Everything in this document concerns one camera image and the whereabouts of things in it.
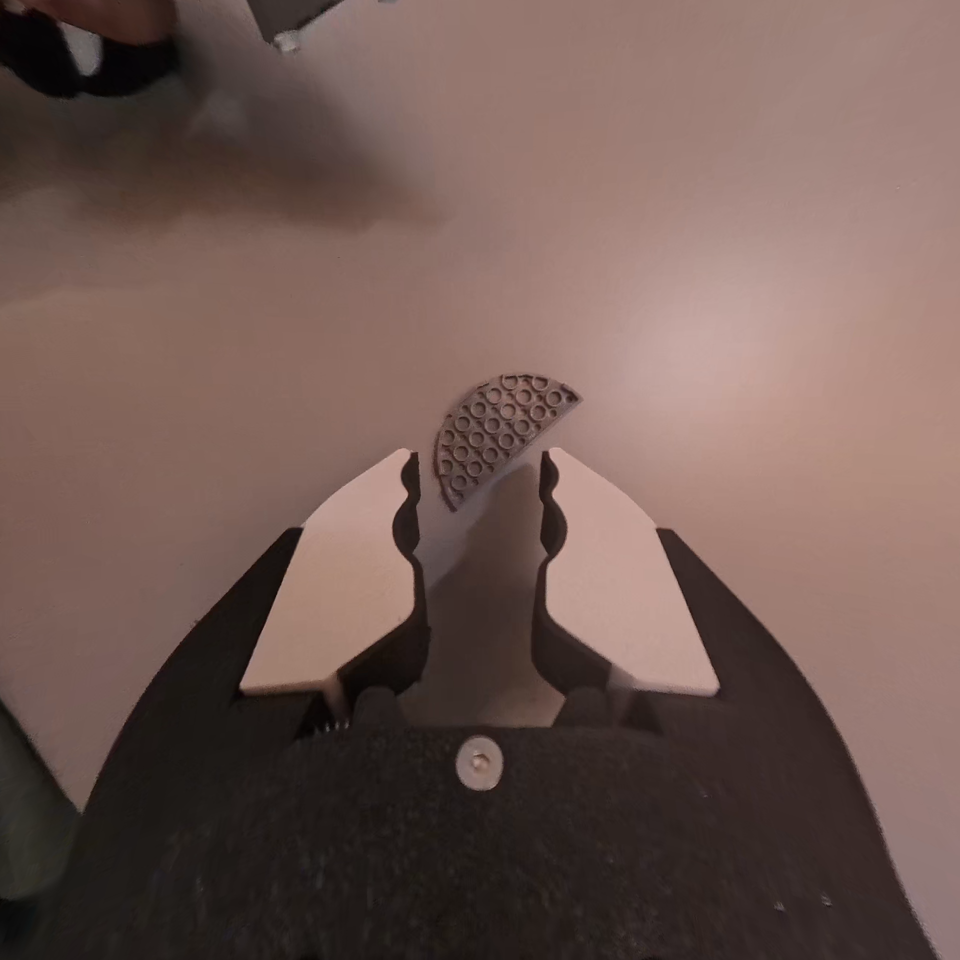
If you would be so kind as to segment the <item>grey stepped brick wall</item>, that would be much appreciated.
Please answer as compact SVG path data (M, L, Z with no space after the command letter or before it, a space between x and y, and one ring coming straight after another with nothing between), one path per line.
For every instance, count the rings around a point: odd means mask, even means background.
M300 49L300 34L344 1L246 1L255 25L264 40L280 53Z

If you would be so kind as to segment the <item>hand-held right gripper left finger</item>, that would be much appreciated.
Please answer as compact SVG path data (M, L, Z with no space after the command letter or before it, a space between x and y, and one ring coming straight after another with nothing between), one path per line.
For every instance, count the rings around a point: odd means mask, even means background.
M400 448L326 498L294 552L253 647L246 697L312 693L344 721L365 690L402 694L430 645L419 457Z

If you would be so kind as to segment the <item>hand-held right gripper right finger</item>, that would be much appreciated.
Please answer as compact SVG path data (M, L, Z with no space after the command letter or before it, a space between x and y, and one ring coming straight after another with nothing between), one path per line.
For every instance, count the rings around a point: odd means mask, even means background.
M649 513L558 446L542 453L538 497L537 675L564 697L596 693L621 724L654 724L641 717L658 698L714 706L721 679Z

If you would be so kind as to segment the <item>dark grey half-round plate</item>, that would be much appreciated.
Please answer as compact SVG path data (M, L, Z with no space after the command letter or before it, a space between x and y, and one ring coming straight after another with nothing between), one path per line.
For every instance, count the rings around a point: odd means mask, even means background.
M581 390L530 371L472 387L444 413L434 440L433 472L446 508L462 509L582 401Z

